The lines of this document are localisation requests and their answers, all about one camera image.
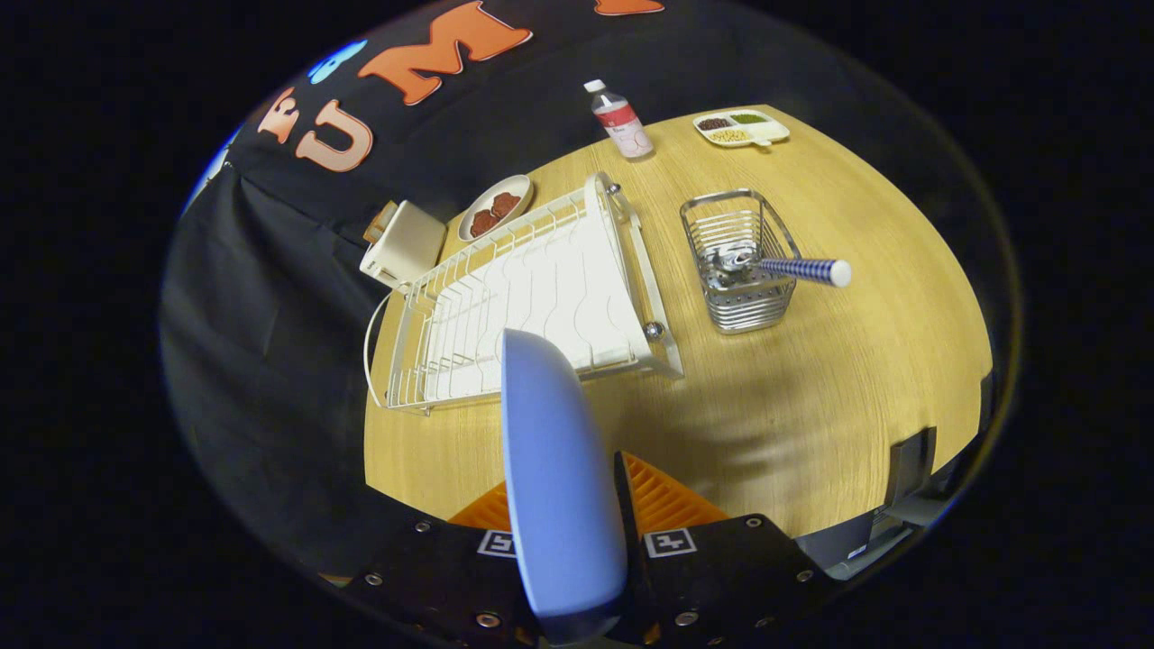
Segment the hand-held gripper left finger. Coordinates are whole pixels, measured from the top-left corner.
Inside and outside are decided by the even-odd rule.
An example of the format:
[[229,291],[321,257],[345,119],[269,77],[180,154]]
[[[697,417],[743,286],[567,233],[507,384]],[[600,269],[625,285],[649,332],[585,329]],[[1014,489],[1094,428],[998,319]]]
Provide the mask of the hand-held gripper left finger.
[[444,648],[544,641],[522,584],[504,483],[449,520],[409,513],[343,595]]

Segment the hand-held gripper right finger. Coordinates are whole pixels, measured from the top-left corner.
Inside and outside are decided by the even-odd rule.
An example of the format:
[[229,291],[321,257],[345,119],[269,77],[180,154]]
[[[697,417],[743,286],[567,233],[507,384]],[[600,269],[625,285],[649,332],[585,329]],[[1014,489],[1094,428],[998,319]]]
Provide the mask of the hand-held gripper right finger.
[[765,515],[673,525],[646,534],[629,455],[615,456],[627,542],[622,644],[756,648],[782,622],[810,616],[837,592],[819,564]]

